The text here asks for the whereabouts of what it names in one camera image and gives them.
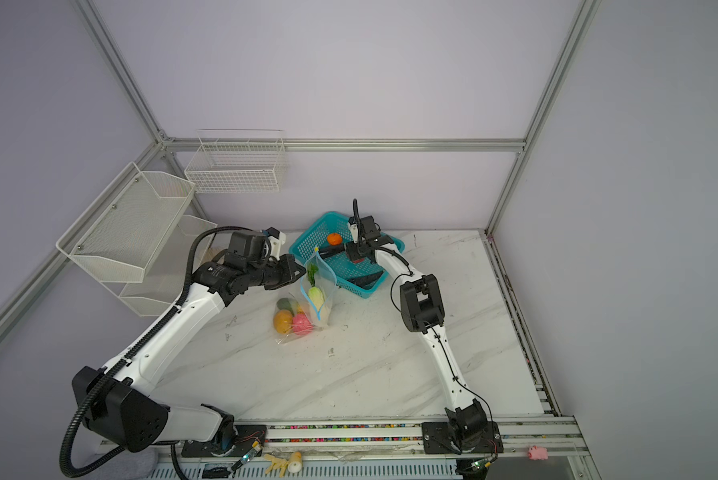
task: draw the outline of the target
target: orange ball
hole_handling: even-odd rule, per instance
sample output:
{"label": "orange ball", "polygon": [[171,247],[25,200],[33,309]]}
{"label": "orange ball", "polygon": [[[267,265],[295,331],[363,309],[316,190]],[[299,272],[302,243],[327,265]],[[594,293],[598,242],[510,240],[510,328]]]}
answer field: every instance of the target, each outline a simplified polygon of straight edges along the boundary
{"label": "orange ball", "polygon": [[287,335],[292,331],[292,312],[289,310],[279,310],[274,315],[274,330]]}
{"label": "orange ball", "polygon": [[340,245],[343,243],[343,237],[340,234],[327,235],[327,243],[330,245]]}

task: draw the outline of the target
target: teal plastic basket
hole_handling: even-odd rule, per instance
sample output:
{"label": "teal plastic basket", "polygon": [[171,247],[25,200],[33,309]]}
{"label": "teal plastic basket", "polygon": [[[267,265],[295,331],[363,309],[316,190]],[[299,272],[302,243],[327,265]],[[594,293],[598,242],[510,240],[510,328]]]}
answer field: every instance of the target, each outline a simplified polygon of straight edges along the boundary
{"label": "teal plastic basket", "polygon": [[[351,232],[348,229],[348,217],[338,212],[327,212],[292,244],[290,253],[295,255],[298,262],[305,264],[306,260],[314,253],[314,248],[317,246],[320,248],[329,246],[327,243],[327,235],[334,232],[340,234],[344,242],[351,241]],[[398,238],[391,238],[397,245],[399,251],[404,252],[404,242]],[[364,259],[364,262],[360,264],[354,264],[345,254],[338,254],[327,258],[325,262],[327,262],[335,272],[338,286],[352,293],[356,293],[362,298],[369,298],[388,277],[388,272],[383,272],[383,267],[378,264],[371,264],[368,259]],[[354,283],[346,280],[346,278],[371,275],[377,272],[383,272],[383,275],[368,289],[356,286]]]}

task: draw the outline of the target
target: black mounting plate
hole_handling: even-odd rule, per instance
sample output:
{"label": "black mounting plate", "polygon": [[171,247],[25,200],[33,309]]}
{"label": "black mounting plate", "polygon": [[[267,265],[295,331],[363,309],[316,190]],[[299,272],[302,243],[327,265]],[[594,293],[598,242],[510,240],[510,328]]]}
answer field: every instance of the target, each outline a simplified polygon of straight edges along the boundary
{"label": "black mounting plate", "polygon": [[[455,453],[454,447],[450,447],[450,432],[447,428],[447,422],[425,422],[421,424],[423,429],[423,451],[428,454],[437,453]],[[495,434],[499,433],[498,424],[496,422],[487,422],[487,427],[484,429],[482,438],[479,439],[479,443],[476,447],[464,452],[463,455],[470,453],[503,453],[503,439],[498,436],[495,438]]]}
{"label": "black mounting plate", "polygon": [[[255,433],[258,435],[255,438],[244,440],[243,442],[235,443],[233,448],[223,456],[223,458],[240,457],[245,453],[249,452],[252,448],[252,443],[258,439],[262,444],[265,443],[265,436],[268,432],[268,428],[265,425],[234,425],[236,428],[236,438],[244,438]],[[198,457],[214,457],[212,444],[210,442],[183,442],[183,452],[180,454],[183,458],[198,458]]]}

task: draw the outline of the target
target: wire basket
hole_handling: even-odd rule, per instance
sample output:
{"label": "wire basket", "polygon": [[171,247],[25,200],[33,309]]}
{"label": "wire basket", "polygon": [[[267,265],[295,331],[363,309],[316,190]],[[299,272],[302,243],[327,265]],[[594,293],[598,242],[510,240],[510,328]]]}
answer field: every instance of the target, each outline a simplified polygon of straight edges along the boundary
{"label": "wire basket", "polygon": [[202,194],[277,192],[287,172],[281,130],[197,130],[185,177]]}
{"label": "wire basket", "polygon": [[[127,283],[119,293],[108,289],[140,316],[162,315],[183,288],[185,258],[194,239],[217,225],[196,216],[183,215],[142,283]],[[208,235],[199,242],[194,255],[194,268],[201,264],[213,237]]]}
{"label": "wire basket", "polygon": [[[334,232],[340,234],[344,242],[351,241],[351,231],[348,229],[348,217],[338,212],[327,212],[297,238],[290,247],[290,253],[295,255],[295,259],[301,264],[305,264],[306,260],[314,253],[314,247],[327,246],[327,235]],[[404,242],[394,237],[391,237],[391,239],[399,251],[404,252]],[[386,278],[388,278],[388,272],[384,272],[382,266],[371,264],[369,260],[354,264],[345,254],[338,254],[326,258],[325,262],[335,272],[338,286],[362,298],[369,298]],[[347,280],[355,276],[371,275],[378,272],[383,272],[381,278],[366,288],[354,285],[354,283]]]}
{"label": "wire basket", "polygon": [[129,182],[86,233],[70,238],[80,217],[56,244],[100,283],[143,282],[194,195],[194,184],[174,175],[134,164],[125,173]]}

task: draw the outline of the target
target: white wire basket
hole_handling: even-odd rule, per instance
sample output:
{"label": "white wire basket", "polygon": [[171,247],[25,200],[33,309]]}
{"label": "white wire basket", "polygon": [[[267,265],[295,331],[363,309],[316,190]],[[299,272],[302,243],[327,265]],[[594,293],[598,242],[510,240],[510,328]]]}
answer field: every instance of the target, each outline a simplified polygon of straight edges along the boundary
{"label": "white wire basket", "polygon": [[130,164],[129,182],[92,226],[72,238],[82,217],[56,246],[100,283],[143,282],[194,196],[190,181]]}
{"label": "white wire basket", "polygon": [[287,173],[281,130],[197,130],[185,177],[202,194],[277,192]]}
{"label": "white wire basket", "polygon": [[[118,293],[113,285],[105,285],[106,288],[140,316],[162,315],[183,289],[185,260],[191,244],[200,233],[217,225],[196,216],[183,215],[143,282],[126,283]],[[208,235],[199,242],[194,255],[194,269],[201,264],[213,237]]]}

